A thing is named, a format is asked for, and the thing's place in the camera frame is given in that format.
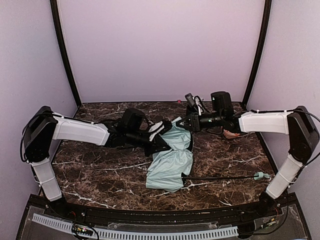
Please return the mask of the mint green folding umbrella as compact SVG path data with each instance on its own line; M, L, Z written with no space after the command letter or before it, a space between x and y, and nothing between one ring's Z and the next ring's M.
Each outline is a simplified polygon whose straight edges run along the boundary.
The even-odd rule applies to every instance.
M172 128L160 137L171 147L154 153L147 169L145 187L174 193L184 187L183 176L188 176L193 165L193 136L190 131L176 126L182 118L177 117Z

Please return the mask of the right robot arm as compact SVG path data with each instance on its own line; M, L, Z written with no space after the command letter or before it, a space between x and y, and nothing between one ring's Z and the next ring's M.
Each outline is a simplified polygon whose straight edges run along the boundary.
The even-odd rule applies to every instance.
M198 96L185 95L187 115L176 125L190 132L221 127L232 134L266 133L288 137L289 149L286 159L264 193L276 200L295 183L302 170L312 163L320 143L320 133L314 123L319 118L305 106L284 110L244 110L235 112L231 96L226 91L210 95L212 111L208 112Z

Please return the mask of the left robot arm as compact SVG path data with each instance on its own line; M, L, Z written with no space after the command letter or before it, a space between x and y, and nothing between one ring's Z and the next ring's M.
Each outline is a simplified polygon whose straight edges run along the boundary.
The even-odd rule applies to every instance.
M60 115L49 106L42 106L22 131L19 154L22 162L30 164L45 197L54 202L64 196L50 160L53 141L83 142L106 148L138 147L148 157L171 149L162 136L172 126L168 120L152 124L135 108L126 109L116 120L93 122Z

